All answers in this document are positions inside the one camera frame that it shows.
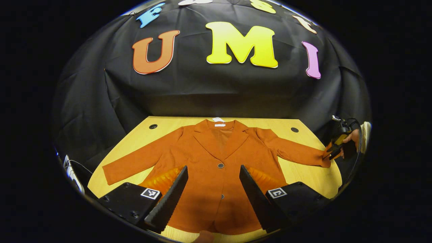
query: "black fabric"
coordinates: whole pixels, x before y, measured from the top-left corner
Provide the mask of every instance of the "black fabric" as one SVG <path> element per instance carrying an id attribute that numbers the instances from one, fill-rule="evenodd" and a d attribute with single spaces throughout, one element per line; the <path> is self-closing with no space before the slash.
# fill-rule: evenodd
<path id="1" fill-rule="evenodd" d="M 159 17 L 140 29 L 136 21 L 151 7 L 119 16 L 92 35 L 66 64 L 57 85 L 52 137 L 58 150 L 94 171 L 126 134 L 149 115 L 300 119 L 327 144 L 332 115 L 372 121 L 361 73 L 345 49 L 321 27 L 315 35 L 273 3 L 276 14 L 255 9 L 249 1 L 214 0 L 180 7 L 164 1 Z M 209 64 L 209 22 L 231 23 L 246 35 L 252 26 L 275 32 L 278 68 L 239 63 L 230 48 L 229 64 Z M 179 30 L 174 56 L 162 71 L 138 74 L 132 45 L 152 37 L 148 60 L 159 58 L 158 36 Z M 302 41 L 318 49 L 321 79 L 306 75 L 308 57 Z"/>

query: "letter m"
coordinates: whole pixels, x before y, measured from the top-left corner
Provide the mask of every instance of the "letter m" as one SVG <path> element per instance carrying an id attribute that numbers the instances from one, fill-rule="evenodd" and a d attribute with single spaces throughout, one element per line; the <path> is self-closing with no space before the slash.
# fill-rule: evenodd
<path id="1" fill-rule="evenodd" d="M 206 24 L 206 27 L 213 32 L 213 49 L 212 54 L 207 57 L 208 63 L 230 63 L 232 57 L 226 53 L 226 44 L 228 44 L 240 63 L 246 61 L 252 48 L 255 47 L 255 54 L 251 57 L 253 65 L 277 67 L 273 52 L 273 30 L 262 26 L 253 26 L 247 35 L 243 36 L 228 22 L 211 22 Z"/>

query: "pink letter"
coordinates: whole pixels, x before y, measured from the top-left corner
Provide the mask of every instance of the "pink letter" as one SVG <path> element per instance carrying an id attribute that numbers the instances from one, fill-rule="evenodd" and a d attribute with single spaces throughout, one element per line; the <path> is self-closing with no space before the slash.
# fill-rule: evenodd
<path id="1" fill-rule="evenodd" d="M 321 73 L 318 69 L 318 55 L 317 55 L 318 49 L 307 42 L 302 42 L 302 44 L 303 46 L 306 47 L 306 51 L 308 52 L 309 66 L 306 69 L 306 74 L 309 77 L 320 79 Z"/>

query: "orange letter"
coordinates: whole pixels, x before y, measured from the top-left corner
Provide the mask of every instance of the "orange letter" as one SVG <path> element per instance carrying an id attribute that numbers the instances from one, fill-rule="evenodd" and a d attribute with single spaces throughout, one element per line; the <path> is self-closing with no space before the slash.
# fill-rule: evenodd
<path id="1" fill-rule="evenodd" d="M 153 41 L 153 38 L 145 38 L 138 41 L 132 46 L 133 51 L 133 68 L 139 74 L 151 74 L 164 69 L 172 60 L 174 53 L 174 37 L 180 34 L 178 30 L 172 30 L 159 35 L 162 40 L 161 56 L 156 61 L 147 60 L 147 48 Z"/>

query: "jacket sleeve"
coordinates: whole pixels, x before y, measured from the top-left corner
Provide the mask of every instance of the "jacket sleeve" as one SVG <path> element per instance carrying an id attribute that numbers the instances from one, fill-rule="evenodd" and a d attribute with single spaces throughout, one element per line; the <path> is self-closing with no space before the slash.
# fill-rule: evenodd
<path id="1" fill-rule="evenodd" d="M 164 151 L 175 144 L 183 134 L 183 127 L 149 143 L 148 145 L 103 166 L 108 185 L 133 176 L 154 166 Z"/>
<path id="2" fill-rule="evenodd" d="M 330 167 L 330 161 L 322 158 L 324 151 L 280 138 L 270 129 L 256 128 L 256 131 L 258 138 L 285 160 L 304 165 Z"/>

